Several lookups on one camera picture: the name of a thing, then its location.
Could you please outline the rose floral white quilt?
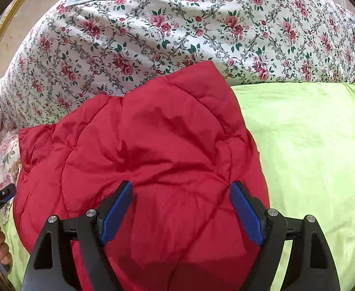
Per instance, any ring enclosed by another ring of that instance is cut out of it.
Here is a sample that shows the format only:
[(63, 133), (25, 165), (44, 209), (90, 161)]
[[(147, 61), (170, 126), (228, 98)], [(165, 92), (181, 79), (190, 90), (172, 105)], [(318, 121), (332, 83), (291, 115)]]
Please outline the rose floral white quilt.
[(55, 123), (205, 60), (229, 85), (355, 83), (355, 15), (332, 0), (59, 0), (1, 79), (2, 121)]

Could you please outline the large flower print pillow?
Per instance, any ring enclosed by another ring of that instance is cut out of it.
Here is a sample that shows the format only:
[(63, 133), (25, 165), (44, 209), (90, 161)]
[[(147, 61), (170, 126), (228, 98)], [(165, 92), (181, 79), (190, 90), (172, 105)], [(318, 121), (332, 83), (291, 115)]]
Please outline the large flower print pillow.
[(0, 190), (17, 184), (21, 169), (18, 130), (0, 133)]

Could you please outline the red quilted puffer jacket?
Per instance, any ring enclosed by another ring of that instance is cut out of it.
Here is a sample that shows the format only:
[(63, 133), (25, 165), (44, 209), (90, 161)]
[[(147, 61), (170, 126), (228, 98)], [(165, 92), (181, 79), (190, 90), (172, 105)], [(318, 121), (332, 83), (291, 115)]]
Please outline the red quilted puffer jacket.
[(19, 132), (13, 214), (31, 251), (46, 219), (80, 216), (128, 180), (134, 198), (108, 259), (126, 290), (238, 290), (258, 247), (229, 187), (268, 204), (256, 143), (210, 61), (122, 97), (98, 95), (51, 125)]

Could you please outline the lime green bed sheet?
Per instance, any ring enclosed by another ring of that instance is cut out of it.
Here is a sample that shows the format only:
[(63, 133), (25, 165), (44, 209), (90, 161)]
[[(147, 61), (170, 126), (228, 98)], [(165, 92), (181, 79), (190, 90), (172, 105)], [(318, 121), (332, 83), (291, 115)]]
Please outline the lime green bed sheet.
[(267, 208), (313, 215), (342, 290), (355, 286), (355, 84), (229, 86), (260, 155)]

